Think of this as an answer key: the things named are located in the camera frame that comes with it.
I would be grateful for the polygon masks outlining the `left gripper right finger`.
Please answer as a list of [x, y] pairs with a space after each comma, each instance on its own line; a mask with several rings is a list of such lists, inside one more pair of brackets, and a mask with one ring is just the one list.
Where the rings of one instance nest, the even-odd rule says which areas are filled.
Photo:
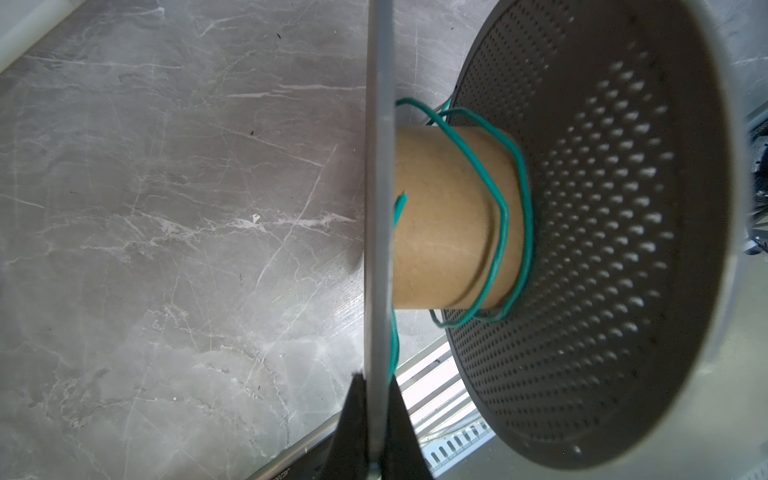
[[395, 379], [389, 386], [383, 479], [433, 480]]

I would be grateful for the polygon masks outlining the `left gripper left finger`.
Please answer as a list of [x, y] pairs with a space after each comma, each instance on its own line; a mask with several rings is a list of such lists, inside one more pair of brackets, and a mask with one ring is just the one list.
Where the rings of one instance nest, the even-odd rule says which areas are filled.
[[356, 373], [320, 473], [321, 479], [361, 480], [367, 477], [367, 427], [366, 382], [362, 373]]

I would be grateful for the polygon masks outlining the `grey perforated cable spool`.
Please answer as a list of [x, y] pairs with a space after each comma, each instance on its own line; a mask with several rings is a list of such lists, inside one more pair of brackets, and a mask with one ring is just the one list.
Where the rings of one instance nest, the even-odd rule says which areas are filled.
[[731, 86], [701, 1], [501, 1], [479, 30], [453, 100], [521, 146], [533, 264], [448, 342], [516, 477], [706, 468], [748, 192]]

